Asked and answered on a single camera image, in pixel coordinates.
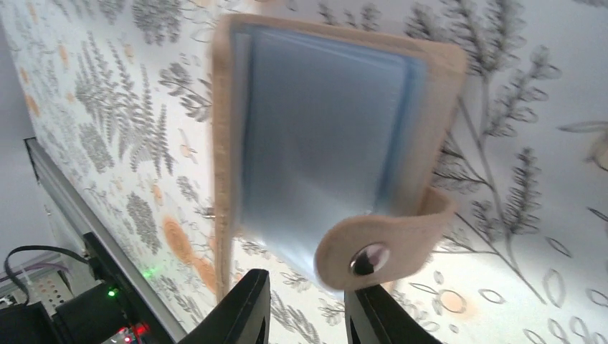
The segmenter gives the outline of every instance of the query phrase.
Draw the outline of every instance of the wallpaper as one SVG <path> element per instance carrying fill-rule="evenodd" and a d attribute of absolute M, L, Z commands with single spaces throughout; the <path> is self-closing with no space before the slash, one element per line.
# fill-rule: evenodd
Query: wallpaper
<path fill-rule="evenodd" d="M 460 210 L 393 296 L 444 343 L 608 343 L 608 2 L 0 0 L 40 143 L 186 330 L 215 305 L 207 48 L 239 11 L 460 45 L 433 172 Z M 234 245 L 271 343 L 346 343 L 342 302 Z"/>

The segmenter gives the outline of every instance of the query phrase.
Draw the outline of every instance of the white wall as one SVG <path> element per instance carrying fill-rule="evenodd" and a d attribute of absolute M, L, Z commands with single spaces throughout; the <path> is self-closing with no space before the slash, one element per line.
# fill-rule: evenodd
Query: white wall
<path fill-rule="evenodd" d="M 14 247 L 54 242 L 24 143 L 33 136 L 4 30 L 0 29 L 0 264 Z M 39 253 L 18 254 L 11 258 L 11 265 Z"/>

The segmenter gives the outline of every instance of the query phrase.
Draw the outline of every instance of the black cable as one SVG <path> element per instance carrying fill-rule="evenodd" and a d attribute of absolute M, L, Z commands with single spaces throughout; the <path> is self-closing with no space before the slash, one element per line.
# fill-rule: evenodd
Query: black cable
<path fill-rule="evenodd" d="M 29 290 L 27 290 L 27 287 L 25 286 L 25 284 L 23 284 L 23 282 L 21 282 L 17 278 L 16 274 L 11 269 L 11 266 L 9 265 L 9 258 L 13 254 L 16 254 L 19 252 L 25 252 L 25 251 L 58 252 L 60 254 L 65 254 L 68 257 L 72 257 L 83 264 L 89 264 L 89 262 L 85 258 L 81 257 L 76 252 L 70 251 L 68 249 L 63 249 L 61 247 L 45 246 L 45 245 L 26 245 L 26 246 L 21 246 L 21 247 L 17 247 L 16 249 L 13 249 L 12 251 L 9 252 L 9 255 L 7 255 L 6 259 L 4 260 L 4 271 L 6 273 L 6 276 L 25 294 L 25 302 L 22 304 L 22 306 L 27 306 L 29 304 Z"/>

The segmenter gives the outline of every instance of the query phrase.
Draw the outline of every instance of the beige leather wallet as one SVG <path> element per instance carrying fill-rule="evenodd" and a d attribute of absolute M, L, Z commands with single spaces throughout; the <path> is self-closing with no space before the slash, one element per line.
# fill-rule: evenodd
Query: beige leather wallet
<path fill-rule="evenodd" d="M 212 45 L 217 297 L 238 230 L 329 290 L 414 274 L 455 212 L 429 185 L 455 45 L 249 14 Z"/>

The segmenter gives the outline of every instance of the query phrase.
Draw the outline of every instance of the metal snap fastener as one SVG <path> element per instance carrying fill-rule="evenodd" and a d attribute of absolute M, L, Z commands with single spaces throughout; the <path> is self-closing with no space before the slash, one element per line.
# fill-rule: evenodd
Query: metal snap fastener
<path fill-rule="evenodd" d="M 351 273 L 357 276 L 373 274 L 389 261 L 390 255 L 391 251 L 385 244 L 370 244 L 357 252 L 351 260 Z"/>

